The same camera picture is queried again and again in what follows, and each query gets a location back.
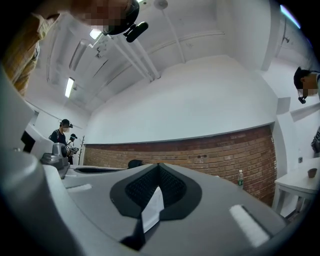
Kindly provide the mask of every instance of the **black shirt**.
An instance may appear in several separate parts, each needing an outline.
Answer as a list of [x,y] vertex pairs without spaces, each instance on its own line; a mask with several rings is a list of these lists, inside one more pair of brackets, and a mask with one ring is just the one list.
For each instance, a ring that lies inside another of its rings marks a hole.
[[67,145],[66,136],[62,134],[59,130],[54,130],[49,139],[54,143],[62,143],[64,145]]

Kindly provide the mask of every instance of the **cup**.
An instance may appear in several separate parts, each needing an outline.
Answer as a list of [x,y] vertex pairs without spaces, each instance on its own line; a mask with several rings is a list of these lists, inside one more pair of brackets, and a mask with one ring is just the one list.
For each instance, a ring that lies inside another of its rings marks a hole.
[[312,168],[308,170],[308,176],[309,178],[314,178],[316,176],[317,168]]

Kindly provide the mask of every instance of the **black cap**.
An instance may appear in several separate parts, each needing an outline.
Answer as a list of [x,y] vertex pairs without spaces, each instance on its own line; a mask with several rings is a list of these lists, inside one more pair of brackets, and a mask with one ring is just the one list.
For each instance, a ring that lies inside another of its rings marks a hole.
[[70,122],[68,119],[63,119],[60,124],[70,125]]
[[301,67],[298,67],[298,69],[294,73],[294,77],[293,77],[293,82],[294,82],[295,88],[303,89],[303,83],[301,82],[301,78],[306,77],[310,73],[311,73],[310,70],[301,69]]

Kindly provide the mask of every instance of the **white wall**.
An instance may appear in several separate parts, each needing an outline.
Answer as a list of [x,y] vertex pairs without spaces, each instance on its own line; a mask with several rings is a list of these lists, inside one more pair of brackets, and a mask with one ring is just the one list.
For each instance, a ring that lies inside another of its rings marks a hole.
[[270,4],[270,34],[269,34],[269,42],[265,52],[265,57],[263,60],[263,64],[261,70],[267,71],[271,64],[272,59],[274,58],[279,39],[279,31],[280,31],[280,20],[281,20],[281,11],[279,4],[274,0],[269,0]]
[[296,129],[299,157],[303,157],[303,160],[314,158],[315,154],[310,144],[320,126],[320,104],[291,115]]
[[[81,138],[85,135],[90,114],[70,102],[63,94],[48,85],[47,81],[35,72],[31,75],[26,91],[26,102],[39,112],[35,128],[46,138],[59,128],[62,119],[68,119],[73,128],[65,134],[66,140],[74,133],[78,137],[74,146],[80,148]],[[73,156],[73,163],[78,164],[78,154]]]
[[225,32],[228,55],[249,70],[263,66],[271,29],[274,34],[271,24],[268,0],[217,1],[217,26]]
[[[272,137],[274,140],[277,179],[286,175],[298,166],[298,142],[296,138],[294,121],[289,112],[278,114],[273,125]],[[274,197],[278,197],[279,191],[275,191]],[[288,216],[297,205],[298,197],[286,194],[281,215]]]
[[168,141],[239,131],[274,122],[277,98],[226,56],[192,60],[142,80],[89,120],[88,144]]

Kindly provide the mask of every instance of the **red brick wall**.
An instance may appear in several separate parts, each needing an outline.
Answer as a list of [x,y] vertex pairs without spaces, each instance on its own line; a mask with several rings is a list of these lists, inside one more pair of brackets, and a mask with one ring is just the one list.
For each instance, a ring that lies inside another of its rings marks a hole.
[[271,206],[277,170],[269,126],[206,138],[137,144],[86,145],[84,164],[127,168],[132,159],[168,163],[237,183],[243,170],[243,188]]

